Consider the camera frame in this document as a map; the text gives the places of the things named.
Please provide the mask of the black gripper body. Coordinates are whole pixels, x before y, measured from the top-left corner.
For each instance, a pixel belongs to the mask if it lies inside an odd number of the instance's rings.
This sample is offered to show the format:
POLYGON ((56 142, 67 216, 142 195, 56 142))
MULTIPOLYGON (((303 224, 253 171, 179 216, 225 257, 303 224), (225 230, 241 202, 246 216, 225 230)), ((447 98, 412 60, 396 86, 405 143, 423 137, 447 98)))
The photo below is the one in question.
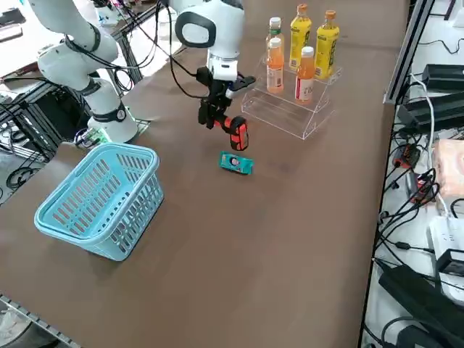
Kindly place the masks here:
POLYGON ((212 104, 231 104, 232 100, 226 96, 228 81, 215 80, 207 67, 200 67, 196 71, 196 80, 208 89, 208 94, 203 96, 203 102, 212 104))

